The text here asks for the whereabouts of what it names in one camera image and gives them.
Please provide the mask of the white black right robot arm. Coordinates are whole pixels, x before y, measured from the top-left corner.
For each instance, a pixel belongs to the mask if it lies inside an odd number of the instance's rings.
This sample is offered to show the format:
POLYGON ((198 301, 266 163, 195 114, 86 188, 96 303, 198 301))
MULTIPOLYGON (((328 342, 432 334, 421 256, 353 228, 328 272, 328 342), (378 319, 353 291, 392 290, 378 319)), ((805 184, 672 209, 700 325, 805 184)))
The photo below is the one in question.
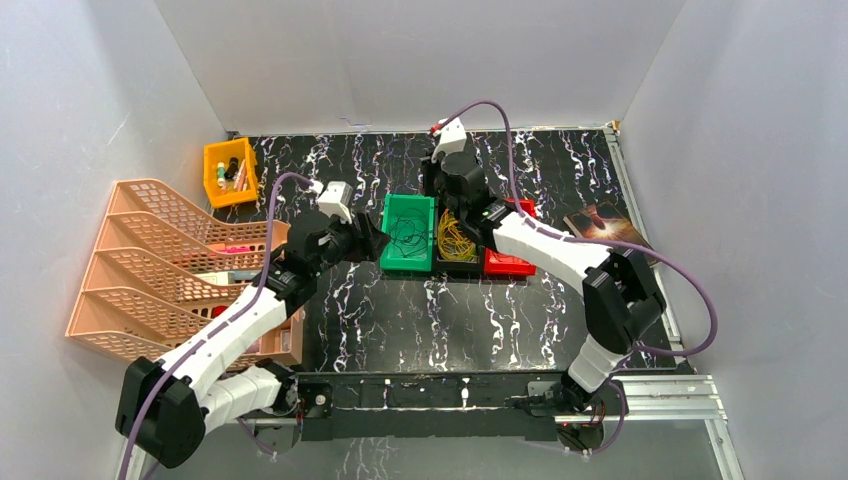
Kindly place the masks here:
POLYGON ((542 268, 582 297, 587 335, 559 386, 538 402, 590 413, 602 386, 667 308, 646 256, 637 247, 609 247, 550 230, 494 195, 470 154, 440 154, 421 163, 422 190, 437 198, 475 245, 542 268))

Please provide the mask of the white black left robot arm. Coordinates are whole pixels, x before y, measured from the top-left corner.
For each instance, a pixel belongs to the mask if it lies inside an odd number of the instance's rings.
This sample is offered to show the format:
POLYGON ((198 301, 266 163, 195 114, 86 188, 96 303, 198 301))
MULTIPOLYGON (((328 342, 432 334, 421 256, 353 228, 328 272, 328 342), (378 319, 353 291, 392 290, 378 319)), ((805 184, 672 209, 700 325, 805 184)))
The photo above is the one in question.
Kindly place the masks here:
POLYGON ((127 440, 119 476, 126 477, 134 448, 172 469, 230 420, 261 409, 293 412, 299 391, 286 367, 263 360, 235 376, 224 373, 311 299, 327 270, 376 262, 389 242, 364 212, 349 221, 320 211, 296 218, 285 243, 265 255, 260 273, 223 313, 160 358, 141 356, 127 367, 115 420, 127 440))

